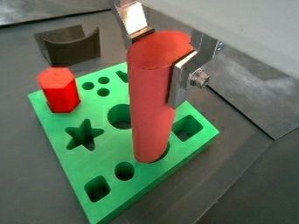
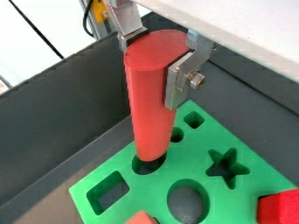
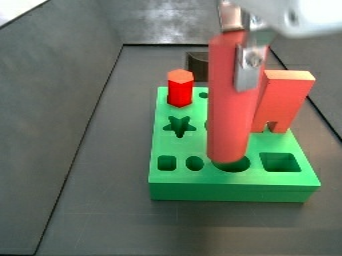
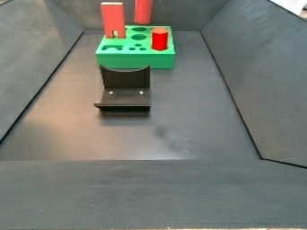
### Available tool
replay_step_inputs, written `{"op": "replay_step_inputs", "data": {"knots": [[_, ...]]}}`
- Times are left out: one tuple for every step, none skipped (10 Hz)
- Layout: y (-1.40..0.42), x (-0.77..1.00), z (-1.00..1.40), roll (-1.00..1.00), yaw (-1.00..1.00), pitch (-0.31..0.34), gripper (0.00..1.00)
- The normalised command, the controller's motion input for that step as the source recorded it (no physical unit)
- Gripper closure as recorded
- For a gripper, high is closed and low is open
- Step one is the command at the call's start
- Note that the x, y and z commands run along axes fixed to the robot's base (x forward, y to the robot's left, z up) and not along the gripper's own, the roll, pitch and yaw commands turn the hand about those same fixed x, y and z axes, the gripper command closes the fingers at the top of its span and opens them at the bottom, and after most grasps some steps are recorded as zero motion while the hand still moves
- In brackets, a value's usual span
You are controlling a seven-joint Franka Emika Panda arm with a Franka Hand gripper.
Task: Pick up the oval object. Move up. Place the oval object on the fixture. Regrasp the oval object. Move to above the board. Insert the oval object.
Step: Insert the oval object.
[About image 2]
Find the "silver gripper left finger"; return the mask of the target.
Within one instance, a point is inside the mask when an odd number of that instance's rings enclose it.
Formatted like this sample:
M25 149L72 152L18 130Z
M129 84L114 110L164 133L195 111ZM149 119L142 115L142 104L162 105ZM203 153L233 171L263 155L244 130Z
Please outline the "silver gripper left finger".
M104 0L106 12L117 32L118 47L124 51L128 46L148 34L142 27L136 3L130 0Z

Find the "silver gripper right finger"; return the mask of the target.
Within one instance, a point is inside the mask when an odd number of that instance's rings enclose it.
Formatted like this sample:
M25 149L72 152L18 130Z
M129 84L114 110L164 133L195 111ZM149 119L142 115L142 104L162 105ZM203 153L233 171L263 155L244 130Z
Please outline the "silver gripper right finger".
M189 51L166 68L164 106L169 110L184 101L188 88L197 90L201 87L204 76L197 69L211 56L215 42L188 30L185 45Z

